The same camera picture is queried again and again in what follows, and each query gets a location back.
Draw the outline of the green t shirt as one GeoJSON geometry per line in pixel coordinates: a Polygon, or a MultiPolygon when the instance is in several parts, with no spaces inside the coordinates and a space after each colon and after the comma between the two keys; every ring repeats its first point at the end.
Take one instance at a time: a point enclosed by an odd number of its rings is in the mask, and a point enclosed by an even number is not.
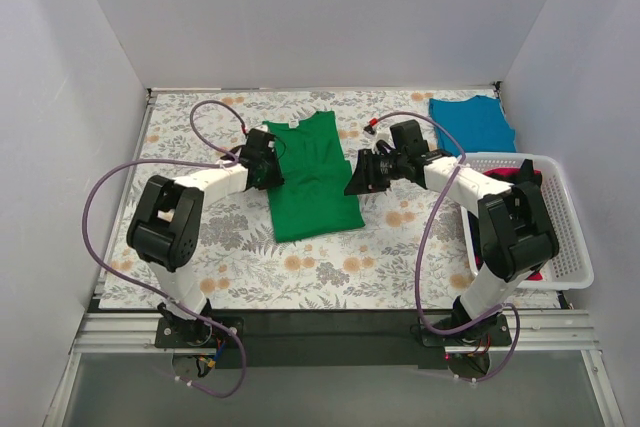
{"type": "Polygon", "coordinates": [[[289,123],[266,121],[284,184],[268,191],[275,240],[296,242],[365,226],[358,199],[344,189],[352,177],[332,111],[289,123]]]}

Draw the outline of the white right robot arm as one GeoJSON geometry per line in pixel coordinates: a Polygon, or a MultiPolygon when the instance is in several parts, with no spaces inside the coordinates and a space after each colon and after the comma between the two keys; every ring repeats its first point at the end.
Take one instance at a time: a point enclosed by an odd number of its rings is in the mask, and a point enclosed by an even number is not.
{"type": "Polygon", "coordinates": [[[432,150],[417,121],[392,125],[390,142],[378,140],[357,153],[347,196],[384,192],[395,180],[407,180],[438,193],[475,217],[483,266],[458,296],[451,314],[435,324],[420,319],[425,332],[475,344],[496,324],[507,298],[530,275],[559,253],[552,221],[525,161],[514,183],[487,176],[466,165],[463,154],[432,150]]]}

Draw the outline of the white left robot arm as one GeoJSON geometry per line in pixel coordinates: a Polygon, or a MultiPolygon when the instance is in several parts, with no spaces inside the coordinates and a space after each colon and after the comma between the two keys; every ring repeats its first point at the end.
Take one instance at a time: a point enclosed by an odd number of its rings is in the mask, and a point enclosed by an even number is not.
{"type": "Polygon", "coordinates": [[[188,345],[203,346],[214,332],[204,316],[210,303],[191,265],[204,210],[233,194],[283,184],[276,136],[265,127],[250,130],[234,156],[210,167],[175,178],[155,175],[147,181],[127,231],[127,245],[168,295],[158,310],[188,345]]]}

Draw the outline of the floral table cloth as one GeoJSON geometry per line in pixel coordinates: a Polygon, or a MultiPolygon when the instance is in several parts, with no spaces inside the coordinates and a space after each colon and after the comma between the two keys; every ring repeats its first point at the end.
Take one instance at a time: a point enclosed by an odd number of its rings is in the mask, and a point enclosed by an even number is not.
{"type": "MultiPolygon", "coordinates": [[[[149,177],[182,175],[185,161],[210,161],[238,145],[241,123],[332,111],[344,155],[354,159],[368,143],[369,119],[425,113],[431,98],[424,90],[155,93],[139,150],[144,164],[134,172],[122,219],[130,221],[149,177]]],[[[217,309],[447,309],[473,275],[460,210],[436,199],[396,182],[361,199],[363,228],[278,243],[267,195],[234,195],[203,214],[196,279],[217,309]]]]}

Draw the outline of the folded blue t shirt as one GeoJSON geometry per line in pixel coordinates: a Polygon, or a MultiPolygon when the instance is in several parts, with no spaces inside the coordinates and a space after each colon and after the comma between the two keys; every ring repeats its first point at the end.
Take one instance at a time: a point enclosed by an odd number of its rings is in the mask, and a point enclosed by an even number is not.
{"type": "Polygon", "coordinates": [[[463,101],[431,99],[428,112],[466,153],[516,152],[515,131],[497,98],[476,95],[463,101]]]}

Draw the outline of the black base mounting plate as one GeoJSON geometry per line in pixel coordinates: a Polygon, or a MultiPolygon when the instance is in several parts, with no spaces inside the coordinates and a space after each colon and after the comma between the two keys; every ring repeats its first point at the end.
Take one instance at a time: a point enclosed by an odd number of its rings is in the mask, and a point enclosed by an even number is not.
{"type": "Polygon", "coordinates": [[[447,367],[445,349],[471,350],[422,329],[413,310],[218,310],[234,327],[250,367],[447,367]]]}

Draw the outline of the white plastic laundry basket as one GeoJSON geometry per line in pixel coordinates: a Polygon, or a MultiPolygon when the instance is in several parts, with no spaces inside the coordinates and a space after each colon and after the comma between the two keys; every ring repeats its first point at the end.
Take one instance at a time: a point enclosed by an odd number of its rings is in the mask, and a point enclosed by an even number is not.
{"type": "Polygon", "coordinates": [[[527,159],[542,175],[541,192],[559,242],[559,253],[541,268],[540,280],[525,280],[519,284],[519,288],[554,291],[586,289],[594,280],[593,267],[560,164],[547,156],[505,152],[469,153],[466,163],[474,170],[486,173],[499,168],[517,169],[527,159]]]}

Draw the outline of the aluminium frame rail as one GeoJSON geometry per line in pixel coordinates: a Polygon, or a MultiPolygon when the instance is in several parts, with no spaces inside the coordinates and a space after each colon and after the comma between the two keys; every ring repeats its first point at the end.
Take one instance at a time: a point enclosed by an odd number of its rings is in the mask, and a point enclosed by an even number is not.
{"type": "MultiPolygon", "coordinates": [[[[522,351],[599,350],[589,314],[584,310],[525,309],[519,312],[517,348],[522,351]]],[[[155,351],[160,315],[151,312],[90,313],[73,344],[77,352],[140,353],[155,351]]]]}

